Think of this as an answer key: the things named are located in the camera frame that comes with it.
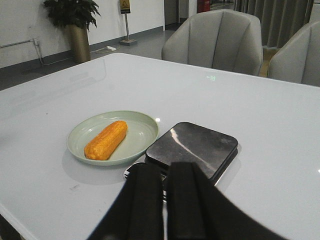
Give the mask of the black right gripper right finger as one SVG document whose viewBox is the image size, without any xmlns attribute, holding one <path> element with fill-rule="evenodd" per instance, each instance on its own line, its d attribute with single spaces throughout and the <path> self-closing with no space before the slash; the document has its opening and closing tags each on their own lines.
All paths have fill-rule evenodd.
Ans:
<svg viewBox="0 0 320 240">
<path fill-rule="evenodd" d="M 175 162 L 167 175 L 170 240 L 281 240 L 227 199 L 195 163 Z"/>
</svg>

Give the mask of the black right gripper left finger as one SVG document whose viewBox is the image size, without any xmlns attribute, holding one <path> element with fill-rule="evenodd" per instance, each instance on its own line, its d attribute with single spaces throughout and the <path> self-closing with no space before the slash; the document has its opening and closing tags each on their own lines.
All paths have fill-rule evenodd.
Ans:
<svg viewBox="0 0 320 240">
<path fill-rule="evenodd" d="M 160 169 L 137 165 L 90 240 L 161 240 L 163 189 Z"/>
</svg>

